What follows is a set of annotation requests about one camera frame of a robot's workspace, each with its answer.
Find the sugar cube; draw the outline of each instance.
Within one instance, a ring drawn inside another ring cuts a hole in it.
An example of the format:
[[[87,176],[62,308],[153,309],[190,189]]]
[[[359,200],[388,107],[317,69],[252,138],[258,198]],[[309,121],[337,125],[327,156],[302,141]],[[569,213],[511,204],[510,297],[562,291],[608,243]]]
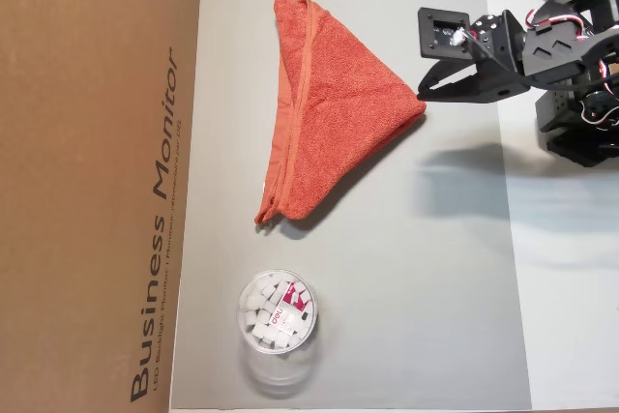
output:
[[[258,312],[257,320],[262,324],[269,324],[269,318],[271,317],[271,313],[266,310],[261,310]]]
[[[284,293],[284,292],[285,292],[285,290],[280,290],[280,289],[278,288],[278,290],[276,290],[276,291],[275,291],[275,293],[274,293],[274,294],[271,296],[271,298],[269,299],[269,302],[271,302],[271,303],[273,303],[273,304],[277,305],[277,304],[280,302],[281,297],[283,297],[283,293]]]
[[[270,300],[267,300],[264,303],[264,305],[262,306],[262,308],[265,309],[266,311],[268,311],[269,313],[274,313],[276,305],[273,302],[271,302]]]
[[[245,313],[245,325],[249,328],[250,326],[253,326],[257,321],[256,315],[255,315],[255,311],[248,311],[247,313]]]
[[[290,345],[291,347],[295,347],[295,346],[299,345],[300,341],[301,341],[301,338],[298,335],[293,334],[292,336],[290,336],[290,340],[288,341],[288,345]]]
[[[275,348],[286,348],[289,341],[290,336],[287,333],[280,331],[275,337]]]
[[[309,330],[310,328],[308,328],[307,326],[297,326],[297,336],[299,336],[299,339],[304,338],[308,334]]]
[[[294,290],[295,290],[295,291],[297,291],[297,292],[301,293],[301,292],[303,292],[303,291],[304,291],[304,290],[306,290],[306,289],[307,289],[307,288],[306,288],[306,285],[305,285],[305,284],[303,284],[302,282],[300,282],[300,281],[299,281],[299,282],[295,282],[295,283],[294,283]]]
[[[264,338],[264,334],[267,332],[267,326],[262,323],[255,323],[251,333],[259,339]]]
[[[290,273],[281,273],[280,277],[283,280],[287,280],[288,282],[296,282],[297,281],[297,279],[294,276],[292,276]]]
[[[276,328],[275,326],[267,326],[266,330],[264,331],[264,335],[262,336],[262,340],[264,340],[267,343],[274,342],[276,337],[278,336],[279,331],[280,330]]]
[[[246,302],[246,307],[248,310],[260,310],[266,301],[267,298],[264,295],[251,294]]]
[[[273,274],[271,277],[269,277],[269,283],[273,286],[277,286],[280,280],[281,277],[279,273]]]
[[[271,277],[263,276],[262,278],[260,278],[259,280],[255,282],[255,288],[257,289],[258,292],[262,292],[262,289],[264,289],[270,283],[271,283]]]
[[[275,292],[275,287],[271,284],[267,285],[264,289],[262,289],[262,295],[264,295],[265,299],[268,299]]]

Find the white surface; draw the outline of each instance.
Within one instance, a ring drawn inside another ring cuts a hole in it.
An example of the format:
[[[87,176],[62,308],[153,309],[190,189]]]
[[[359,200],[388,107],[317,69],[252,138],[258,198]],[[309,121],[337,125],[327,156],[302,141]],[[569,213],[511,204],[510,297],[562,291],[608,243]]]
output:
[[[541,0],[487,5],[522,21]],[[540,149],[534,102],[541,94],[499,104],[533,408],[616,406],[619,164],[584,170]]]

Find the gray mat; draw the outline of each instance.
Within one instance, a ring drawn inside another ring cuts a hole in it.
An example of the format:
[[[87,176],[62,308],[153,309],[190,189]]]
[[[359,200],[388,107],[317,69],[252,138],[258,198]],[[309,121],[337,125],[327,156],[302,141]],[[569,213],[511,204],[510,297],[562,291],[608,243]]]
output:
[[[413,89],[432,65],[417,10],[486,10],[314,1]],[[530,408],[496,106],[430,103],[307,221],[256,231],[278,91],[273,0],[201,0],[197,53],[172,406]],[[273,268],[306,278],[320,314],[311,377],[276,396],[247,376],[235,320],[244,284]]]

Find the robotic arm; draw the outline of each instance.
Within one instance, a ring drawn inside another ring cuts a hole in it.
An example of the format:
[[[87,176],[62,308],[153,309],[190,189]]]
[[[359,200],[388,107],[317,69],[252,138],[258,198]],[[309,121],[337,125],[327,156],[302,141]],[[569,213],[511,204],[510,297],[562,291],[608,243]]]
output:
[[[608,70],[619,62],[619,0],[548,0],[526,30],[509,10],[472,24],[465,13],[418,15],[421,54],[439,60],[419,85],[421,100],[491,103],[546,89],[536,110],[549,151],[587,167],[619,157],[619,75]],[[470,65],[475,74],[436,87]]]

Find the orange towel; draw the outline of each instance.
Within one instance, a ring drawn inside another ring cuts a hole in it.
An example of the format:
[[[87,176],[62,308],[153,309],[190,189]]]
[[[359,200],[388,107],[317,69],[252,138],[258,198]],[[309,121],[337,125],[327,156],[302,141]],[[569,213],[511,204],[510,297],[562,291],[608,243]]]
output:
[[[329,12],[275,0],[280,90],[256,223],[306,217],[336,182],[426,110],[415,93]]]

